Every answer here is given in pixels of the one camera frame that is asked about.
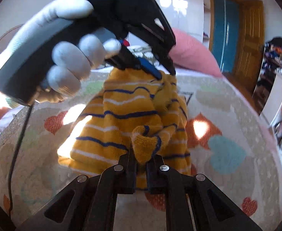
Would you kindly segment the white gloved left hand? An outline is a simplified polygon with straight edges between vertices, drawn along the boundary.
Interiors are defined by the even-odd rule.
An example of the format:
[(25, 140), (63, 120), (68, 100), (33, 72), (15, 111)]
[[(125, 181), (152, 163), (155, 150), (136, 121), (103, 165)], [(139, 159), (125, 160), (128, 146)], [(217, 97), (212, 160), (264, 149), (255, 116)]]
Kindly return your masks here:
[[(55, 0), (29, 19), (14, 35), (6, 49), (0, 54), (0, 68), (11, 55), (39, 29), (59, 18), (84, 18), (93, 11), (87, 0)], [(116, 39), (102, 43), (94, 34), (84, 35), (78, 45), (61, 41), (52, 50), (54, 66), (47, 74), (50, 92), (41, 92), (39, 102), (59, 102), (74, 96), (80, 89), (81, 81), (88, 78), (91, 69), (97, 68), (105, 59), (117, 55), (121, 44)]]

